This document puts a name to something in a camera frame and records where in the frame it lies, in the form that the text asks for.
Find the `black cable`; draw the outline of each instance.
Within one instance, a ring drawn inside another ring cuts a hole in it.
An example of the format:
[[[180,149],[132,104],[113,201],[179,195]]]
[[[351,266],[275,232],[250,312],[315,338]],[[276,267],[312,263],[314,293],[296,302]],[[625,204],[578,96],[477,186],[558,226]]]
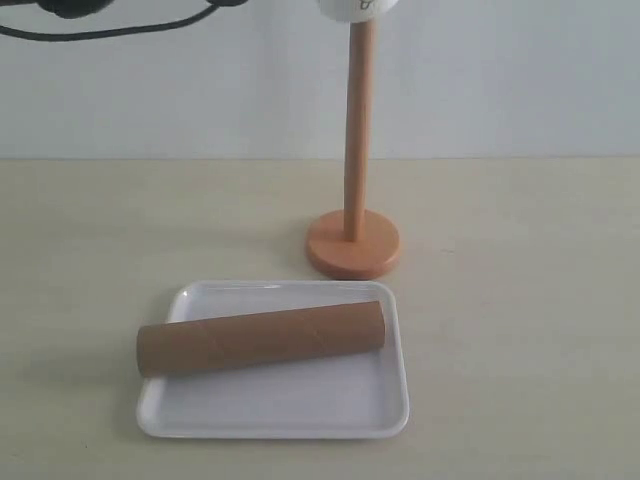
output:
[[[97,40],[100,38],[123,37],[125,35],[137,35],[139,33],[166,32],[167,30],[175,30],[184,28],[194,23],[204,20],[214,13],[220,5],[212,4],[201,12],[182,20],[173,22],[158,23],[153,25],[139,25],[135,27],[114,28],[110,30],[96,30],[93,32],[76,32],[76,33],[39,33],[18,30],[15,28],[4,27],[0,25],[0,35],[8,37],[20,38],[23,40],[31,40],[34,42],[79,42],[82,40]]]

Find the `white wall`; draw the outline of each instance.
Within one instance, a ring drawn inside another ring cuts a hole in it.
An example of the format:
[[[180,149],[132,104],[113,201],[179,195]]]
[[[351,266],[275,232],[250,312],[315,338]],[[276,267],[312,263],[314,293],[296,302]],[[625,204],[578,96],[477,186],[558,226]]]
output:
[[[203,5],[0,21],[77,30]],[[381,22],[374,156],[640,153],[639,18],[637,0],[402,0]],[[0,38],[0,157],[340,157],[347,37],[314,0],[252,0],[160,35]]]

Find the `wooden paper towel holder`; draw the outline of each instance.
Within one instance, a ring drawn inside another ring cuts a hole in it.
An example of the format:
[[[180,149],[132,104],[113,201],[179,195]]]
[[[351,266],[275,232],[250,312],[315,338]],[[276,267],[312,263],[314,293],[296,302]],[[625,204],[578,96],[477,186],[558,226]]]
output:
[[[395,225],[365,209],[375,21],[351,24],[345,145],[344,210],[318,218],[307,233],[311,264],[338,280],[371,280],[392,270],[400,256]]]

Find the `round wooden base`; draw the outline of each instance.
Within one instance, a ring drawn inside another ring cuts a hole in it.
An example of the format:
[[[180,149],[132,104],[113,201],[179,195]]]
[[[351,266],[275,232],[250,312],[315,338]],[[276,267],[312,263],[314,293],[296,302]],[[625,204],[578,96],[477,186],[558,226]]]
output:
[[[344,237],[344,212],[317,219],[307,234],[307,256],[320,272],[336,280],[371,280],[389,272],[400,257],[396,227],[379,213],[366,211],[362,240]]]

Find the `white plastic tray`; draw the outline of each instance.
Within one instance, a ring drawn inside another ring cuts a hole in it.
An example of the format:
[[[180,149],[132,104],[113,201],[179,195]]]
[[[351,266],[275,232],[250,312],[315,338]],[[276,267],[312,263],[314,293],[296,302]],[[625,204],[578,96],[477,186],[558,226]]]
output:
[[[147,380],[140,428],[172,438],[383,438],[409,418],[393,294],[373,282],[198,282],[168,322],[379,300],[384,348],[346,357]]]

